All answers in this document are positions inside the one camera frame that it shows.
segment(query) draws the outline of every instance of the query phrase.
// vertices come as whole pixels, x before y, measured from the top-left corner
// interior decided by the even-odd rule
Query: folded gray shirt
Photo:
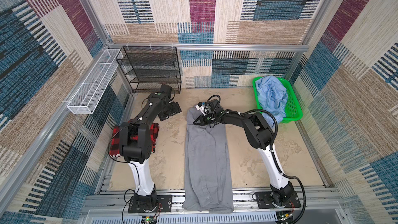
[[[231,167],[224,124],[214,128],[193,125],[201,114],[192,107],[187,114],[185,137],[186,210],[232,213]]]

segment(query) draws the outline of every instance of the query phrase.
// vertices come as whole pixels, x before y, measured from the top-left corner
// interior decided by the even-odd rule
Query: red checkered cloth
[[[111,143],[111,149],[109,151],[109,155],[111,157],[121,157],[120,153],[119,153],[119,132],[120,127],[114,127],[113,128],[113,133],[112,136],[115,136],[112,139],[112,143]],[[149,129],[149,133],[150,133],[150,137],[152,140],[152,153],[155,153],[155,145],[156,145],[156,138],[158,137],[158,133],[159,133],[159,124],[158,123],[153,123]],[[138,136],[130,136],[130,139],[132,140],[138,140]]]

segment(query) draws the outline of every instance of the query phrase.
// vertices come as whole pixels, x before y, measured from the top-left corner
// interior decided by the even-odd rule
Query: beige tabletop
[[[256,108],[253,88],[227,89],[185,89],[176,95],[182,112],[159,123],[159,135],[156,151],[149,157],[149,167],[157,189],[184,188],[184,146],[186,134],[187,110],[198,102],[206,101],[211,95],[221,97],[221,106],[245,112]],[[141,102],[148,94],[139,93],[133,104],[131,118],[141,111]],[[294,122],[278,125],[278,136],[275,140],[276,151],[283,170],[287,175],[300,178],[305,186],[320,186],[323,182],[316,170],[314,162],[301,138]],[[259,152],[250,146],[243,128],[226,125],[228,149],[230,154],[232,186],[269,187],[269,176]],[[132,172],[127,164],[116,163],[113,169],[109,190],[126,190],[135,187]]]

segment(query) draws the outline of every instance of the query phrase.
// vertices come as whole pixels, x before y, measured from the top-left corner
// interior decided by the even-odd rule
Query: white mesh basket
[[[82,85],[72,97],[68,109],[74,114],[92,114],[122,58],[119,49],[107,49],[91,69]]]

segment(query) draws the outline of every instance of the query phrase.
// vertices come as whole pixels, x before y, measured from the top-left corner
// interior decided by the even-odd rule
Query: black mesh shelf
[[[117,63],[135,93],[157,92],[162,84],[168,84],[180,94],[182,81],[175,47],[124,46],[120,51],[123,57]]]

